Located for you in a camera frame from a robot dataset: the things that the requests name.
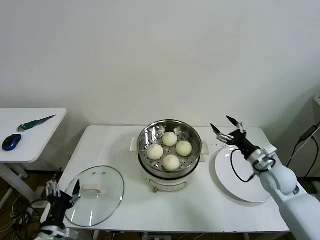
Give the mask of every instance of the steamed bun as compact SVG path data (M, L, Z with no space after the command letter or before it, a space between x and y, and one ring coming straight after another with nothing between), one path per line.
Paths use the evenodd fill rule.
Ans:
M152 160L159 160L164 154L164 149L159 144L153 144L148 147L146 154Z
M180 141L175 147L176 152L183 157L189 156L192 152L192 145L188 141Z
M172 146L176 145L177 141L178 141L177 135L171 131L166 132L162 138L163 144L168 147L172 147Z
M163 159L163 167L167 171L175 171L178 170L180 166L179 158L175 155L167 155Z

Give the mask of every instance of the white wall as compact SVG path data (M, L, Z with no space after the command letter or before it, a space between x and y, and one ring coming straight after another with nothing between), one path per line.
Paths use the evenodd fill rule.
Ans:
M66 165L88 125L230 126L226 114L285 159L319 92L317 0L0 3L0 107L68 110L41 169Z

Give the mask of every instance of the black cable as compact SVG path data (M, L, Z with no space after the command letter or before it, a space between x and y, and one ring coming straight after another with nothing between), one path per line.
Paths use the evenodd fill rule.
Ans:
M287 168L289 167L289 165L290 165L290 163L291 163L291 160L293 159L293 156L294 156L294 154L295 154L295 152L296 152L296 149L297 149L299 143L301 143L300 140L299 140L299 141L296 143L296 145L294 146L294 149L293 149L293 152L292 152L292 154L291 154L290 160L289 160L288 164L286 165Z
M318 159L318 155L319 155L319 145L317 143L317 140L312 136L311 139L314 141L315 145L316 145L316 155L315 155L315 159L309 169L309 171L306 173L306 175L304 176L305 178L308 176L308 174L311 172L312 168L314 167L314 165L316 164L316 161Z
M254 177L255 177L255 174L253 173L250 177L249 177L249 179L248 180L243 180L238 174L237 174L237 172L236 172L236 170L235 170L235 167L234 167L234 163L233 163L233 155L234 155L234 152L235 151L240 151L239 149L235 149L235 150L233 150L232 152L231 152L231 157L230 157L230 162L231 162L231 167L232 167L232 170L233 170L233 172L234 172L234 174L236 175L236 177L241 181L241 182L243 182L243 183L248 183L248 182L250 182Z

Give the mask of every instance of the white plate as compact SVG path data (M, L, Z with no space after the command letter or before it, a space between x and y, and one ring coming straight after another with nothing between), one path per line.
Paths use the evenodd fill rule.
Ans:
M226 147L215 158L215 172L220 182L230 193L244 201L263 203L271 199L271 195L262 187L257 176L248 183L244 183L237 178L230 162L231 152L234 149L235 147ZM240 151L235 151L232 158L237 174L243 180L247 180L253 174L251 164L245 160Z

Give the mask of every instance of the knife handle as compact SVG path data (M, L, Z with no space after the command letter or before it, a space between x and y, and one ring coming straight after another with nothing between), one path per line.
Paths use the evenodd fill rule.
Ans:
M21 124L20 128L23 129L23 130L28 130L28 129L32 129L36 124L37 124L37 120L30 121L30 122Z

